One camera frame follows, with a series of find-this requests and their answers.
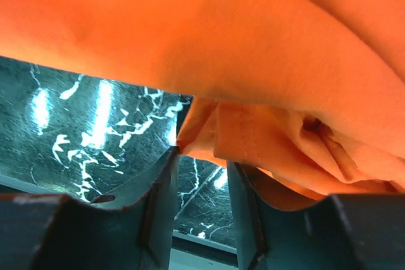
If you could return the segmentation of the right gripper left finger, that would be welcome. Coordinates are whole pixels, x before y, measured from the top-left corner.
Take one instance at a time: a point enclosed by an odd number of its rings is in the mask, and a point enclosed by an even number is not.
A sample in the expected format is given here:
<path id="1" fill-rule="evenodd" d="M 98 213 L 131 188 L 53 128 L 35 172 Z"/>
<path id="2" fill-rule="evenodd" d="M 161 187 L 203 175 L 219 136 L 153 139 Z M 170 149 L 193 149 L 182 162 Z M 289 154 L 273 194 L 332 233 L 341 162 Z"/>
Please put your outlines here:
<path id="1" fill-rule="evenodd" d="M 85 203 L 66 194 L 1 195 L 2 269 L 168 269 L 177 147 Z"/>

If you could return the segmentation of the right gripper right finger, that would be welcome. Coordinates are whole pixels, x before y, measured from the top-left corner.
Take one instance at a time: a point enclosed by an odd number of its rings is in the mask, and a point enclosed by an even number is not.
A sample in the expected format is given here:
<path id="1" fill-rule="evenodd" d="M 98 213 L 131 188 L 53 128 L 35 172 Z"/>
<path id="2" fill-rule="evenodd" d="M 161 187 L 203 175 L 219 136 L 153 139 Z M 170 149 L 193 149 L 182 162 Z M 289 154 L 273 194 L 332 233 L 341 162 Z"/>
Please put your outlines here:
<path id="1" fill-rule="evenodd" d="M 300 198 L 293 211 L 256 185 L 295 193 L 253 167 L 227 164 L 240 269 L 403 269 L 404 196 L 333 194 Z"/>

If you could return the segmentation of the orange t shirt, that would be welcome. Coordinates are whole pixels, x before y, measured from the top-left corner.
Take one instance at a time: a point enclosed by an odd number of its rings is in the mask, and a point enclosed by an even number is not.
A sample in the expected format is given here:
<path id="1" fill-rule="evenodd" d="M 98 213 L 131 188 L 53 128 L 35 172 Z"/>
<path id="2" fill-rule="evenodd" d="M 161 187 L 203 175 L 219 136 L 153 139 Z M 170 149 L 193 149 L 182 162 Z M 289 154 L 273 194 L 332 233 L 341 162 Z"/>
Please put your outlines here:
<path id="1" fill-rule="evenodd" d="M 404 0 L 1 0 L 1 55 L 194 99 L 183 154 L 404 191 Z"/>

